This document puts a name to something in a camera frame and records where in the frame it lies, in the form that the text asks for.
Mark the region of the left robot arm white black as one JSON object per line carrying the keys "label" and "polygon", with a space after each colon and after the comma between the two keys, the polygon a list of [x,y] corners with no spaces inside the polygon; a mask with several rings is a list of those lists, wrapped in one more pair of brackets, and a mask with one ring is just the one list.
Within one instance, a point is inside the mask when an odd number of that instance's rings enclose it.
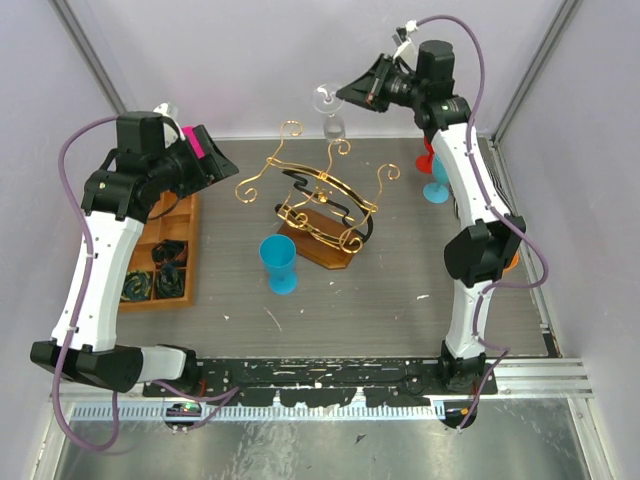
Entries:
{"label": "left robot arm white black", "polygon": [[201,369],[193,350],[173,345],[122,346],[116,324],[134,248],[165,192],[185,198],[237,174],[204,125],[182,128],[161,114],[134,112],[115,120],[117,144],[71,206],[82,229],[69,294],[32,363],[62,381],[118,393],[164,381],[178,396],[194,393]]}

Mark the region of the red wine glass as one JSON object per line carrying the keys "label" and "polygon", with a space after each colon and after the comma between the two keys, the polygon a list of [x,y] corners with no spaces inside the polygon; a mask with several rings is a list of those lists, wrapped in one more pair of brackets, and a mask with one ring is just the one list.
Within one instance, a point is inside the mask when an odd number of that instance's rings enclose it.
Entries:
{"label": "red wine glass", "polygon": [[431,174],[433,172],[435,152],[427,137],[423,139],[423,143],[426,152],[416,158],[415,166],[421,173]]}

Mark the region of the rolled dark floral tie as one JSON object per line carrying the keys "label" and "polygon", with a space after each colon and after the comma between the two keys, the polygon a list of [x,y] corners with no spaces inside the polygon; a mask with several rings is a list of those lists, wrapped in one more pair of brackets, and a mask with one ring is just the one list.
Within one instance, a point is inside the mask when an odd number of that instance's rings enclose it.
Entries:
{"label": "rolled dark floral tie", "polygon": [[186,270],[163,265],[156,274],[155,296],[158,299],[182,298],[185,294]]}

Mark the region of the aluminium front rail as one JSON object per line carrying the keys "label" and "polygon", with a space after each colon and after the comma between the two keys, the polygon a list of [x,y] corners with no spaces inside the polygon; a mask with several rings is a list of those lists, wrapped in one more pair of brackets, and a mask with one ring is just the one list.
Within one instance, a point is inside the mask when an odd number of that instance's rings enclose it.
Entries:
{"label": "aluminium front rail", "polygon": [[70,421],[161,420],[170,428],[207,416],[216,421],[440,420],[474,421],[480,400],[590,398],[579,360],[512,358],[490,366],[468,387],[445,387],[433,359],[205,359],[196,403],[166,388],[138,385],[113,404],[104,391],[66,384],[61,400]]}

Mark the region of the blue wine glass front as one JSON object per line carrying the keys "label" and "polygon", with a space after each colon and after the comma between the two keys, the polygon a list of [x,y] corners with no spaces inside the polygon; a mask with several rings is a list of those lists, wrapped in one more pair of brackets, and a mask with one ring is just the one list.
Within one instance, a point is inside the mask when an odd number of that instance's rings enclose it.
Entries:
{"label": "blue wine glass front", "polygon": [[298,284],[294,242],[285,235],[270,235],[262,241],[259,256],[268,275],[271,291],[278,295],[292,293]]}

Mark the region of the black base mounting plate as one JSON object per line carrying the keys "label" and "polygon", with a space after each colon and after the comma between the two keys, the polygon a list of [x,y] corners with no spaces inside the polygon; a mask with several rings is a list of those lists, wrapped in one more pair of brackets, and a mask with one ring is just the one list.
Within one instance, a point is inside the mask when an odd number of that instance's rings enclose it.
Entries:
{"label": "black base mounting plate", "polygon": [[482,380],[447,381],[438,362],[423,358],[215,358],[197,366],[193,395],[236,387],[231,403],[247,407],[344,407],[358,395],[368,408],[428,406],[432,396],[472,396]]}

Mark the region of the rolled dark tie upper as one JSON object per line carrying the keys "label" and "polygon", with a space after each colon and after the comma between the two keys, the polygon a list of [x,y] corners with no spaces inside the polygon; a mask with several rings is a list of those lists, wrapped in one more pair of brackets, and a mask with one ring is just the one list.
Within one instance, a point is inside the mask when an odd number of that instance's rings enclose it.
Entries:
{"label": "rolled dark tie upper", "polygon": [[165,239],[151,249],[151,258],[157,267],[163,265],[185,267],[188,261],[188,243],[182,240]]}

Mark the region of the pink wine glass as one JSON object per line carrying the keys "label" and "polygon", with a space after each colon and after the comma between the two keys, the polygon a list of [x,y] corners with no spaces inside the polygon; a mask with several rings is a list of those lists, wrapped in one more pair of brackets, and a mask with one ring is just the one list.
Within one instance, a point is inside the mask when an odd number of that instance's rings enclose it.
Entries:
{"label": "pink wine glass", "polygon": [[204,150],[198,140],[198,137],[195,133],[195,130],[192,126],[185,126],[182,128],[182,133],[185,138],[189,141],[189,144],[193,148],[198,159],[202,159],[205,156]]}

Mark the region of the light blue wine glass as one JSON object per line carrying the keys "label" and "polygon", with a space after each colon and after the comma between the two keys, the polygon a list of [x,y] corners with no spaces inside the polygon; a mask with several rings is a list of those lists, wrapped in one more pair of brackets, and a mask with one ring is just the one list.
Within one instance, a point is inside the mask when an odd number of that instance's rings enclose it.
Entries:
{"label": "light blue wine glass", "polygon": [[446,169],[438,156],[432,163],[432,176],[434,180],[423,188],[425,199],[434,204],[445,203],[449,199],[449,178]]}

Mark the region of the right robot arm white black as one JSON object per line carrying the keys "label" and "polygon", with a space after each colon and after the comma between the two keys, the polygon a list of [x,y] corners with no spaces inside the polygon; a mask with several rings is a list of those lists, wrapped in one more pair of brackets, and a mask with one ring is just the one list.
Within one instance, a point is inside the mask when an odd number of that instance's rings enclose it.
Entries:
{"label": "right robot arm white black", "polygon": [[479,384],[485,373],[489,287],[511,264],[520,245],[517,233],[526,224],[495,190],[477,144],[472,110],[453,92],[454,60],[446,42],[429,43],[416,68],[408,71],[402,70],[401,60],[382,54],[337,96],[378,113],[390,105],[410,108],[434,151],[434,161],[446,172],[460,231],[444,248],[454,304],[438,358],[438,379],[444,390],[459,394]]}

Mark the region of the clear wine glass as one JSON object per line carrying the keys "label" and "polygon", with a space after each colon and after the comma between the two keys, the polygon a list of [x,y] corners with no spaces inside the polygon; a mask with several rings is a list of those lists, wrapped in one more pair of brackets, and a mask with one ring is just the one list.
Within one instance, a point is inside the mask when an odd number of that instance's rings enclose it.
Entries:
{"label": "clear wine glass", "polygon": [[319,85],[312,92],[312,106],[323,116],[323,133],[328,143],[346,137],[346,127],[339,111],[344,103],[337,97],[339,86],[333,83]]}

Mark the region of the orange wine glass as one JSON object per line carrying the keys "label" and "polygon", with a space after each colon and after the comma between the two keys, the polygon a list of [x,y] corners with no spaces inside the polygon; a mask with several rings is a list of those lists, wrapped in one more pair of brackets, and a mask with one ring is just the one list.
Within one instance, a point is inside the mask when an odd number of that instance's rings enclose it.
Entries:
{"label": "orange wine glass", "polygon": [[511,262],[504,268],[503,272],[507,273],[513,270],[518,265],[519,260],[520,260],[520,253],[516,252],[513,258],[511,259]]}

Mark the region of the rolled green patterned tie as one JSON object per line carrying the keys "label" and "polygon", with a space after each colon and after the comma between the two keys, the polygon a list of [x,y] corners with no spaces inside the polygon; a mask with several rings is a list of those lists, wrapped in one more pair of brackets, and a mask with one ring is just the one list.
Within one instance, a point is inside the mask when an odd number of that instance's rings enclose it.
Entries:
{"label": "rolled green patterned tie", "polygon": [[152,298],[153,274],[150,271],[134,270],[125,275],[121,301],[137,303]]}

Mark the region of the striped black white cloth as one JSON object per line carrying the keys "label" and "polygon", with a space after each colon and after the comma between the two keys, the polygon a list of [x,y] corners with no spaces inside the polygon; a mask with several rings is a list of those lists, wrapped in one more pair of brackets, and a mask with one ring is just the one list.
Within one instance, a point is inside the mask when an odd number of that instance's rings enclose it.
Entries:
{"label": "striped black white cloth", "polygon": [[[506,195],[506,192],[501,184],[500,178],[498,176],[498,174],[496,173],[496,170],[492,167],[492,166],[488,166],[487,167],[487,172],[489,174],[489,177],[493,183],[494,189],[496,190],[496,193],[499,195],[499,197],[501,198],[501,200],[503,201],[503,203],[507,206],[507,208],[509,209],[510,212],[513,212],[513,207]],[[449,192],[451,193],[451,195],[454,197],[453,194],[453,189],[449,188]],[[456,219],[460,219],[460,215],[459,215],[459,208],[458,208],[458,203],[456,198],[453,198],[453,212],[454,212],[454,216]]]}

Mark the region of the wooden compartment tray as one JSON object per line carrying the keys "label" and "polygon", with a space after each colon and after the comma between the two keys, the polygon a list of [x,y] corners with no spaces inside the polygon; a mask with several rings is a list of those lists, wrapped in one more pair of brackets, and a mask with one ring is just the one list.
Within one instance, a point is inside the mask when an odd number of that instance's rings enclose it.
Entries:
{"label": "wooden compartment tray", "polygon": [[200,202],[163,193],[134,247],[119,310],[169,310],[193,304]]}

